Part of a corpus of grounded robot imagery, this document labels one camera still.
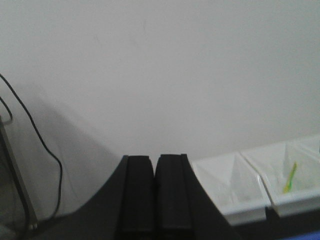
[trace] yellow object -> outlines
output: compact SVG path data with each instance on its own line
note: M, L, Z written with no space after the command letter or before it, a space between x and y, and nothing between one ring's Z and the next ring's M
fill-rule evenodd
M294 162L293 167L292 167L292 169L290 171L289 177L288 177L288 179L286 181L286 184L285 184L285 186L283 188L283 193L284 194L290 192L291 187L292 187L292 179L294 178L296 170L297 170L297 162Z

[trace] white compartment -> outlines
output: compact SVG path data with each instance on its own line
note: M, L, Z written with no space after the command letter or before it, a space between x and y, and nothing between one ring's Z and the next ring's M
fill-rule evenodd
M320 159L320 135L297 139L294 143Z
M231 225L266 219L270 200L260 176L239 153L192 163L202 187Z
M262 176L280 216L320 208L320 162L314 155L285 142L246 150L242 155ZM283 193L295 162L291 191Z

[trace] black wire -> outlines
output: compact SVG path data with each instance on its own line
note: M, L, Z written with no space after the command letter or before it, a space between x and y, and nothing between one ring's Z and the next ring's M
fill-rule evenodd
M0 77L2 78L2 80L5 82L5 84L8 86L8 88L11 90L12 94L15 96L15 98L18 100L18 102L20 103L20 105L22 106L22 108L24 109L24 111L26 112L26 114L28 115L30 121L31 121L31 124L40 140L40 142L42 143L42 146L44 147L44 149L56 160L56 162L58 163L59 165L59 170L60 170L60 176L59 176L59 186L58 186L58 200L57 200L57 203L56 203L56 207L55 207L55 210L53 212L53 214L49 217L48 221L52 220L58 210L59 210L59 207L60 207L60 203L61 203L61 188L62 188L62 177L63 177L63 167L62 167L62 163L61 161L59 160L59 158L57 158L56 155L53 154L52 151L50 151L50 149L47 147L45 141L43 140L35 122L34 122L34 119L33 117L31 116L30 112L28 111L27 107L25 106L25 104L21 101L20 97L17 95L17 93L15 92L15 90L12 88L12 86L10 85L10 83L5 79L5 77L0 73Z
M10 108L8 107L8 105L6 104L5 100L3 100L1 96L0 96L0 101L2 102L2 104L4 105L5 109L7 110L7 112L9 113L9 116L10 116L10 120L4 121L3 124L10 124L14 120L14 117L12 116L12 112L11 112Z

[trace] white wall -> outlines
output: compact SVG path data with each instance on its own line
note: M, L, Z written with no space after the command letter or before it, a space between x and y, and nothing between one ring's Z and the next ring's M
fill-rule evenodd
M85 203L124 154L194 160L319 133L319 13L300 0L2 1L1 73L62 158L60 213ZM58 166L0 86L44 218Z

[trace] white tray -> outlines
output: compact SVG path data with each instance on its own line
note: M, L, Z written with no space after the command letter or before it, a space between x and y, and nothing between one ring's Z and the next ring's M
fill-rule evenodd
M320 162L293 143L276 143L241 152L261 175L279 216L320 208ZM290 171L297 163L292 189L283 193Z
M266 219L271 205L260 176L239 153L192 163L202 187L231 225Z

